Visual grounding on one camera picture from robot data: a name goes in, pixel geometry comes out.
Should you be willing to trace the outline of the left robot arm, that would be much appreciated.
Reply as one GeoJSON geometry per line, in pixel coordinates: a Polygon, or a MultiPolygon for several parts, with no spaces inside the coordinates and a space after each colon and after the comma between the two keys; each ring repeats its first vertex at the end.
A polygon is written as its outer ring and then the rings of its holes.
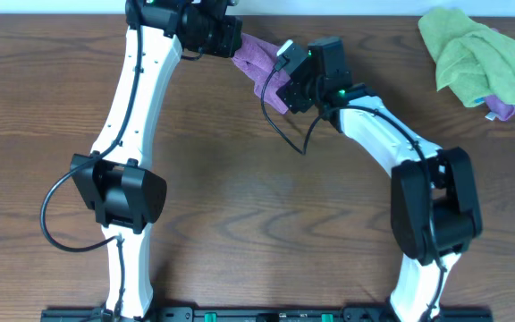
{"type": "Polygon", "coordinates": [[[92,321],[141,321],[153,300],[151,229],[167,183],[152,173],[157,121],[184,51],[230,58],[241,47],[241,20],[229,0],[129,1],[125,57],[105,125],[89,155],[75,155],[72,179],[105,236],[109,293],[92,321]]]}

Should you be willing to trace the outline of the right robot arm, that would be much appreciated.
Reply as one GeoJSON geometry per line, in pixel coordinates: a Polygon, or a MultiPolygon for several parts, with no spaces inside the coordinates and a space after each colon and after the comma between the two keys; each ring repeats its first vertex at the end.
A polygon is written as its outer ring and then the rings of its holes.
{"type": "Polygon", "coordinates": [[[490,321],[487,309],[440,306],[450,271],[483,230],[473,166],[462,148],[423,139],[364,84],[354,84],[340,38],[302,48],[286,41],[274,70],[290,79],[276,92],[289,110],[318,110],[391,178],[391,228],[403,258],[382,309],[354,309],[345,321],[490,321]]]}

